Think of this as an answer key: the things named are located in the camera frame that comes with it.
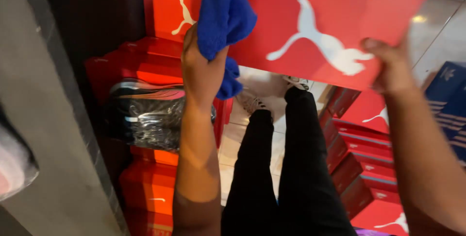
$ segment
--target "blue cloth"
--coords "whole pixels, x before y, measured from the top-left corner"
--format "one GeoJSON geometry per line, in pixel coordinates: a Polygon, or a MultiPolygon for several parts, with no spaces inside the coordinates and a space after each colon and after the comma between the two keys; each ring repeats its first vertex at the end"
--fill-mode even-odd
{"type": "MultiPolygon", "coordinates": [[[[256,25],[257,15],[248,0],[202,0],[198,21],[198,46],[207,60],[218,51],[247,37],[256,25]]],[[[236,96],[243,86],[236,79],[240,70],[236,61],[226,59],[225,74],[217,98],[236,96]]]]}

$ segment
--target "plastic wrap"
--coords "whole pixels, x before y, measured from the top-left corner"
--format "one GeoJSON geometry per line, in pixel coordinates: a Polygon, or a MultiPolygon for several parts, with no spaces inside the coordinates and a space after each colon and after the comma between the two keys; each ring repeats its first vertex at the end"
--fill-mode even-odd
{"type": "Polygon", "coordinates": [[[30,185],[39,174],[31,150],[0,118],[0,201],[30,185]]]}
{"type": "MultiPolygon", "coordinates": [[[[182,86],[118,85],[107,104],[110,135],[130,145],[177,152],[186,101],[182,86]]],[[[211,119],[215,121],[213,106],[211,119]]]]}

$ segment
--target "sneaker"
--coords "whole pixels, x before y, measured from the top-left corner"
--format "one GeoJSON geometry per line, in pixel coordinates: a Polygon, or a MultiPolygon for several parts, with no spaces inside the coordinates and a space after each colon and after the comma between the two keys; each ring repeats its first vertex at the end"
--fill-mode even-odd
{"type": "Polygon", "coordinates": [[[250,115],[252,115],[256,110],[270,110],[264,102],[262,102],[248,89],[244,89],[240,94],[236,95],[236,99],[250,115]]]}
{"type": "Polygon", "coordinates": [[[309,80],[304,78],[283,75],[282,78],[288,82],[288,89],[297,87],[300,90],[309,90],[309,80]]]}

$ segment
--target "black pants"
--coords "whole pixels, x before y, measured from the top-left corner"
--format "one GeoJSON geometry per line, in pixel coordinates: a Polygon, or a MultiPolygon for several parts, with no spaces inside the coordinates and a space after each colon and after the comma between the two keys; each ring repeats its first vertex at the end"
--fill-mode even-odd
{"type": "Polygon", "coordinates": [[[285,100],[279,203],[269,168],[274,126],[270,111],[257,110],[238,152],[222,235],[356,235],[327,170],[314,97],[293,87],[285,100]]]}

